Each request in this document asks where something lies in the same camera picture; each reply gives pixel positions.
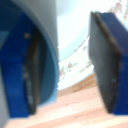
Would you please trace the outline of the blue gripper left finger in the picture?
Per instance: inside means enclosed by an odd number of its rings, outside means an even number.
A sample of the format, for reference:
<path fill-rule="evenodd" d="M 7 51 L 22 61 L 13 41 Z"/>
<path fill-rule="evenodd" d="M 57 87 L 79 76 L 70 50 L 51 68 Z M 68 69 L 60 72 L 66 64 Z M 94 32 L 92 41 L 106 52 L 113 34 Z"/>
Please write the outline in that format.
<path fill-rule="evenodd" d="M 0 64 L 11 118 L 28 117 L 40 100 L 40 33 L 22 14 L 0 49 Z"/>

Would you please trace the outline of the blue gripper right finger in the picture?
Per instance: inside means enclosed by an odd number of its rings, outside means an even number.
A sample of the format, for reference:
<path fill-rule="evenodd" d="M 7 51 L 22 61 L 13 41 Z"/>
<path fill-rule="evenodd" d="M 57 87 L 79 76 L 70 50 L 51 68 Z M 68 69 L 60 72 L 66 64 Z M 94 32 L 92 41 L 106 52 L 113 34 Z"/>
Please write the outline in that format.
<path fill-rule="evenodd" d="M 128 31 L 113 13 L 91 13 L 89 56 L 107 111 L 128 115 Z"/>

